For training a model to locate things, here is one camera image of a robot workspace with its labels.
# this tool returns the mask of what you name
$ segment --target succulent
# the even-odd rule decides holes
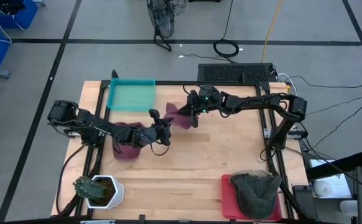
[[[103,198],[104,190],[106,189],[104,185],[85,176],[77,178],[77,180],[74,181],[73,186],[75,186],[76,194],[83,198],[93,200]]]

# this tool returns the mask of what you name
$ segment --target red tray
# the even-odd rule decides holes
[[[229,174],[221,176],[221,209],[223,211],[223,216],[228,219],[254,221],[252,218],[243,215],[240,211],[235,197],[235,188],[228,181],[229,179]],[[281,205],[279,203],[278,194],[276,194],[275,209],[271,216],[265,219],[265,221],[279,221],[281,218]]]

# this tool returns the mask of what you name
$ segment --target wooden tabletop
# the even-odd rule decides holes
[[[272,93],[286,91],[285,83],[270,83],[270,87]],[[79,107],[93,113],[99,88],[100,82],[85,82]],[[186,86],[186,89],[198,90],[198,87]],[[256,96],[255,87],[252,86],[218,86],[217,89],[240,97]],[[107,95],[108,90],[103,105],[106,104]],[[167,102],[181,107],[186,99],[180,85],[157,85],[154,109],[159,110],[163,117]],[[141,122],[145,126],[153,123],[148,112],[111,111],[109,120]],[[276,120],[278,124],[282,120],[277,113]],[[240,170],[267,170],[266,162],[259,158],[259,153],[264,149],[261,128],[258,110],[242,111],[226,119],[212,111],[199,117],[199,127],[196,129],[184,130],[172,126],[171,146],[165,155],[155,156],[150,147],[146,146],[136,161],[116,160],[111,137],[107,136],[100,174],[113,175],[124,184],[124,200],[111,210],[95,210],[93,218],[135,220],[145,214],[147,220],[227,220],[221,213],[220,178],[223,174]],[[80,143],[80,138],[70,140],[65,160],[80,147]],[[288,140],[286,145],[300,151],[296,140]],[[166,148],[153,145],[156,153]],[[83,172],[86,151],[79,152],[63,173],[60,209],[75,194],[72,182]],[[283,150],[282,153],[290,190],[293,185],[307,185],[301,155],[290,150]],[[285,218],[287,214],[283,194],[279,196],[282,216]]]

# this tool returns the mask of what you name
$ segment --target teal tray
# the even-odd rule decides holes
[[[149,111],[155,98],[155,80],[112,78],[106,106],[118,111]]]

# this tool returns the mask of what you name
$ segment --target potted plant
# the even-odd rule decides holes
[[[111,175],[79,177],[73,185],[76,193],[86,199],[88,208],[110,209],[124,198],[124,185]]]

